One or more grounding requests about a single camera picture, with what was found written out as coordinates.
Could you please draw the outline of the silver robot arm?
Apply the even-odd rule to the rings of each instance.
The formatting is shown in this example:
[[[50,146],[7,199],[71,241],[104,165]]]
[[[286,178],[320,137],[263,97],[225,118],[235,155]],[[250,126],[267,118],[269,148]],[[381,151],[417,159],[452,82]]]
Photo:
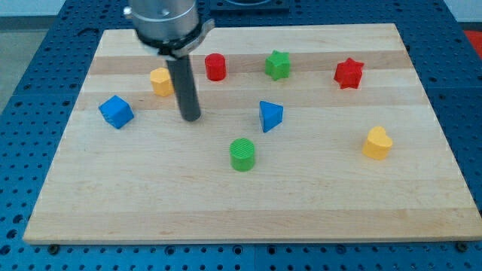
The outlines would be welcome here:
[[[124,16],[137,38],[168,60],[188,56],[215,28],[213,19],[200,19],[196,0],[129,0]]]

